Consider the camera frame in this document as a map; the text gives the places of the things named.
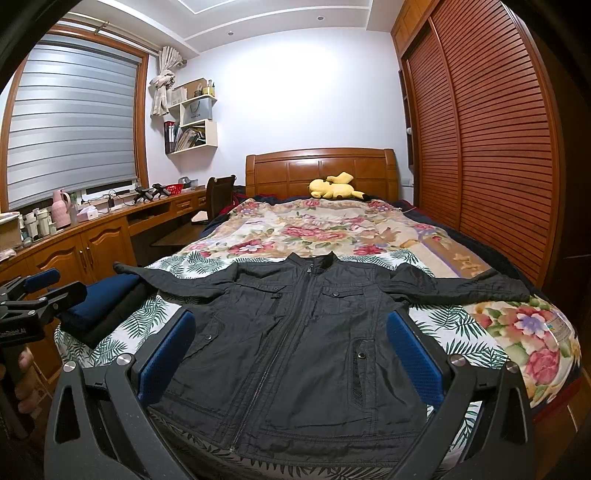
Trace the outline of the person's left hand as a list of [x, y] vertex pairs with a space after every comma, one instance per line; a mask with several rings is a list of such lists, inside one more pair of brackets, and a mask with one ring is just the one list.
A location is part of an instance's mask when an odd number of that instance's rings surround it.
[[31, 414], [40, 401], [37, 389], [38, 377], [34, 369], [34, 356], [25, 346], [18, 358], [19, 370], [22, 377], [15, 387], [15, 395], [19, 400], [18, 409], [23, 414]]

